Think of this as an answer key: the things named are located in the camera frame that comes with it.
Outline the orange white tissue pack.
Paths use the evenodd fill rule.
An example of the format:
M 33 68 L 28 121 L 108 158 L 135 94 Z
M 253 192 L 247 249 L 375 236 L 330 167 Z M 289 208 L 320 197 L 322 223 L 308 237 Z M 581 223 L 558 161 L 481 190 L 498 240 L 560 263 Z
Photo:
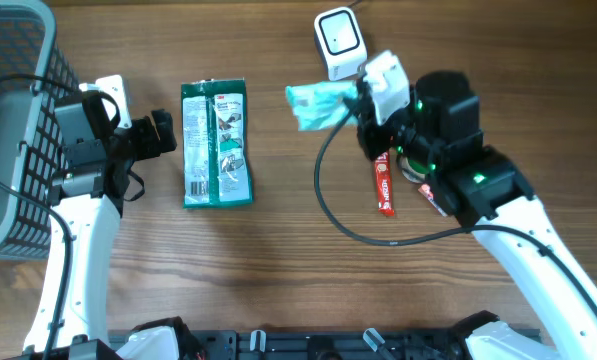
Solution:
M 447 217 L 448 214 L 441 208 L 441 206 L 435 201 L 435 197 L 433 192 L 431 191 L 431 187 L 428 184 L 423 183 L 419 188 L 418 191 L 421 195 L 423 195 L 427 201 L 439 212 L 439 214 L 443 217 Z

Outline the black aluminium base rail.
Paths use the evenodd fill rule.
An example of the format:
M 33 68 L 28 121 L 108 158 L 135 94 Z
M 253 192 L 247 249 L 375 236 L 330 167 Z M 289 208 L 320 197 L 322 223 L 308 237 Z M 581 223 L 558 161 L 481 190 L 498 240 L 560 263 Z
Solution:
M 201 359 L 317 360 L 329 352 L 344 360 L 381 359 L 358 332 L 268 332 L 265 348 L 252 350 L 251 335 L 233 330 L 196 330 L 192 335 L 203 351 Z M 383 347 L 396 359 L 468 359 L 466 348 L 449 330 L 408 329 L 381 331 Z

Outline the green lid stock jar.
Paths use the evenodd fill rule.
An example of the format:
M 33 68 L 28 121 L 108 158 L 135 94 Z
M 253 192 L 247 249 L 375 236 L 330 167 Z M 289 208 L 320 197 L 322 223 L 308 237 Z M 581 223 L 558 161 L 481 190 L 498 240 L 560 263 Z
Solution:
M 402 175 L 412 183 L 423 183 L 429 173 L 427 168 L 402 154 L 397 156 L 396 164 Z

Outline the mint green wipes packet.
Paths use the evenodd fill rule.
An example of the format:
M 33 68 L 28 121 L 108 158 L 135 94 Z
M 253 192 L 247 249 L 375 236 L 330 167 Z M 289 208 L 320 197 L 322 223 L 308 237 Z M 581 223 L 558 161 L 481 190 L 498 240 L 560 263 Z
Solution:
M 356 101 L 358 90 L 354 81 L 326 81 L 287 86 L 285 96 L 301 132 L 321 131 L 350 114 L 345 101 Z

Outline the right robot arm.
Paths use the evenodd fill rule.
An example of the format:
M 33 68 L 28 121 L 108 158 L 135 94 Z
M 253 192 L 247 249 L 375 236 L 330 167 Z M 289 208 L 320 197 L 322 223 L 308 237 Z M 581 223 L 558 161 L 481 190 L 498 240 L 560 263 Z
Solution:
M 534 188 L 484 142 L 479 98 L 461 72 L 356 81 L 358 139 L 370 160 L 389 149 L 421 167 L 435 204 L 501 264 L 561 357 L 597 359 L 597 287 L 554 229 Z

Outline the red Nescafe coffee sachet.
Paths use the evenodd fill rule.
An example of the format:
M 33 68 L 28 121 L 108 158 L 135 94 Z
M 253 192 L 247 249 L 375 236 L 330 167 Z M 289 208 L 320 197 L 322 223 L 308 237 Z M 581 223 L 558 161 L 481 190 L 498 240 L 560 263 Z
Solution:
M 379 155 L 373 162 L 378 196 L 379 212 L 385 216 L 392 217 L 395 210 L 392 204 L 392 182 L 390 169 L 390 156 L 388 152 Z

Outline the grey plastic mesh basket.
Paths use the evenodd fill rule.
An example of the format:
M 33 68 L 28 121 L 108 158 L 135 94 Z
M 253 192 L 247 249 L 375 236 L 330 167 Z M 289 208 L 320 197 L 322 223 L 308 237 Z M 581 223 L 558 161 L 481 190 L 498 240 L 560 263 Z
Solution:
M 79 83 L 56 35 L 44 2 L 0 1 L 0 259 L 49 253 L 50 217 L 37 205 L 64 166 L 54 104 Z

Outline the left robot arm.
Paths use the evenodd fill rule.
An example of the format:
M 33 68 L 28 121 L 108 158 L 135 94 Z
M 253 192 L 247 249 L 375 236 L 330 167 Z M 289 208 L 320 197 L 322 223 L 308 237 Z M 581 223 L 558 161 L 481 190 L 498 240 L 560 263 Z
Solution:
M 23 345 L 30 359 L 63 356 L 78 343 L 107 343 L 111 250 L 130 200 L 127 189 L 140 179 L 132 167 L 177 147 L 169 112 L 133 119 L 102 91 L 60 99 L 55 117 L 66 166 L 52 174 L 46 191 L 51 242 L 38 311 Z

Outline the green 3M gloves packet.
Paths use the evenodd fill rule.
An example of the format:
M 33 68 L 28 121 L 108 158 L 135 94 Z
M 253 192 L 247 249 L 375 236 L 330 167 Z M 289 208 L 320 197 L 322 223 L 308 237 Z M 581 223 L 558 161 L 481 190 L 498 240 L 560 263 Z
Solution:
M 252 203 L 245 80 L 183 84 L 181 113 L 183 206 L 224 208 Z

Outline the white barcode scanner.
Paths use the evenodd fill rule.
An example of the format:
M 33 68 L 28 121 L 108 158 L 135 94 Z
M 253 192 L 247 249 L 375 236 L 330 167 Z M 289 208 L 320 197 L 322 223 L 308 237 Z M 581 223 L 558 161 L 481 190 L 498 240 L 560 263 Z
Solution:
M 368 52 L 354 11 L 337 7 L 314 19 L 314 40 L 327 78 L 338 81 L 354 76 Z

